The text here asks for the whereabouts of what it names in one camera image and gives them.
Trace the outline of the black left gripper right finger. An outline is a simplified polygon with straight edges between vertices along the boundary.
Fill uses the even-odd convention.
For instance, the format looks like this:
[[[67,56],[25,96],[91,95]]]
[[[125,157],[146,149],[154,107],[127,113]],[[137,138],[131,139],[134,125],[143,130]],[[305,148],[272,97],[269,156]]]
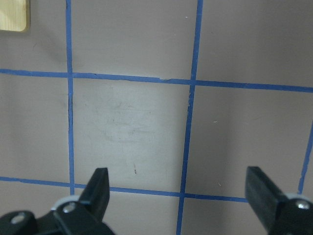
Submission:
[[[246,169],[245,197],[269,235],[311,235],[313,202],[284,193],[257,166]]]

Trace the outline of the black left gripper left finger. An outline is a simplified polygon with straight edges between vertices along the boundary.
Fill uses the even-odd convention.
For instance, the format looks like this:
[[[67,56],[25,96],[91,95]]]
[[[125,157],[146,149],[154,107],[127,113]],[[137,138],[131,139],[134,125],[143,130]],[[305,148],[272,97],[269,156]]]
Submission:
[[[53,213],[64,235],[109,235],[102,221],[110,199],[107,168],[97,168],[77,200],[60,204]]]

